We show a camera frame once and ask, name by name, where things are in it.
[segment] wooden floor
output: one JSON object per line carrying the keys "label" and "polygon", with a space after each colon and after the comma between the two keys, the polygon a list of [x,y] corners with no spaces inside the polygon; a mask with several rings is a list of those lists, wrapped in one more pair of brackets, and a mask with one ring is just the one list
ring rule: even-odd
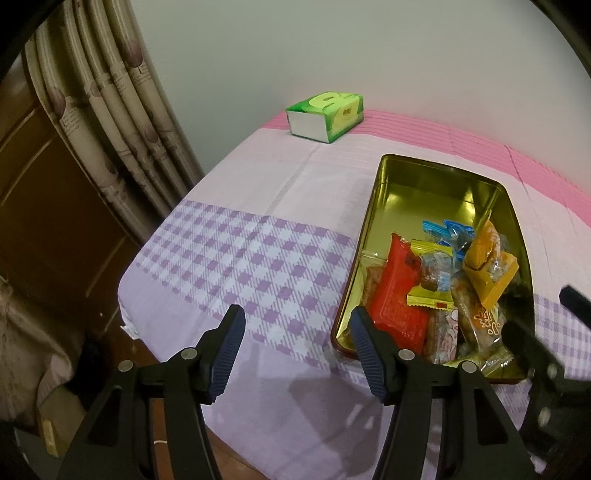
{"label": "wooden floor", "polygon": [[[123,360],[133,360],[137,365],[152,365],[157,362],[152,353],[141,340],[132,340],[120,327],[118,320],[110,325],[103,337],[111,350],[113,367]],[[164,402],[162,399],[152,400],[151,404],[152,430],[154,434],[154,451],[158,480],[174,480],[173,471],[168,455],[166,443],[166,428],[164,423]],[[207,430],[212,445],[217,466],[224,480],[267,480],[263,474],[234,452],[221,441],[213,432]]]}

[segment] pink stripe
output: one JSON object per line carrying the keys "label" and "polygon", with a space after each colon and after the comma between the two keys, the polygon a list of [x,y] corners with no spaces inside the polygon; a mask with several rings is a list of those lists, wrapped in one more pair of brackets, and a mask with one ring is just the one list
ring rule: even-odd
{"label": "pink stripe", "polygon": [[[285,112],[267,122],[263,128],[289,130]],[[366,110],[365,120],[350,133],[373,135],[458,155],[494,168],[561,203],[591,227],[591,197],[555,171],[505,145],[428,120],[377,110]]]}

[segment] brown wooden cabinet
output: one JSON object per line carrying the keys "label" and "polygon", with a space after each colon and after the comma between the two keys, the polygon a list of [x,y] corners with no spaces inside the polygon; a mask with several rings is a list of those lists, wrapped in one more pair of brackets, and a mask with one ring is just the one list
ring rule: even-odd
{"label": "brown wooden cabinet", "polygon": [[57,135],[19,57],[0,85],[0,275],[101,335],[138,249]]}

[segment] silver bolt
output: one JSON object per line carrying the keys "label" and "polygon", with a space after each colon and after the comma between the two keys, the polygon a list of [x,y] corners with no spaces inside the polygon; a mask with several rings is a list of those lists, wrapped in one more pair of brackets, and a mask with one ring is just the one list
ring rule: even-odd
{"label": "silver bolt", "polygon": [[194,348],[186,348],[181,352],[181,356],[185,360],[192,360],[197,356],[197,351]]}
{"label": "silver bolt", "polygon": [[134,367],[134,363],[131,360],[123,360],[120,364],[119,364],[119,371],[120,372],[128,372],[129,370],[131,370]]}
{"label": "silver bolt", "polygon": [[462,362],[462,370],[464,370],[464,372],[472,374],[476,370],[478,370],[478,367],[476,366],[476,364],[474,362],[466,361],[466,362]]}
{"label": "silver bolt", "polygon": [[398,352],[398,356],[402,360],[410,361],[414,358],[414,352],[412,350],[409,350],[408,348],[403,348]]}
{"label": "silver bolt", "polygon": [[546,370],[546,373],[548,374],[548,378],[553,380],[558,374],[558,367],[554,364],[550,364],[548,365],[548,370]]}
{"label": "silver bolt", "polygon": [[540,410],[540,414],[538,415],[538,425],[540,427],[545,427],[548,425],[550,421],[550,409],[548,407],[544,407]]}

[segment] tablecloth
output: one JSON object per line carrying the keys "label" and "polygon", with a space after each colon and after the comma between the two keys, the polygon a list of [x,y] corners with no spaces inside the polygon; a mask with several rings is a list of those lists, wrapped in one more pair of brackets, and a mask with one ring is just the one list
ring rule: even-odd
{"label": "tablecloth", "polygon": [[[203,412],[269,478],[365,479],[375,469],[392,408],[371,396],[358,363],[335,357],[328,329],[386,153],[505,186],[530,259],[537,335],[568,376],[591,377],[591,336],[558,304],[567,283],[591,297],[588,196],[506,145],[443,125],[368,111],[326,145],[292,137],[282,114],[187,195],[119,286],[129,328],[161,361],[194,345],[227,305],[245,306],[247,335],[228,388]],[[496,389],[516,425],[528,388]],[[434,478],[440,425],[435,402],[425,479]]]}

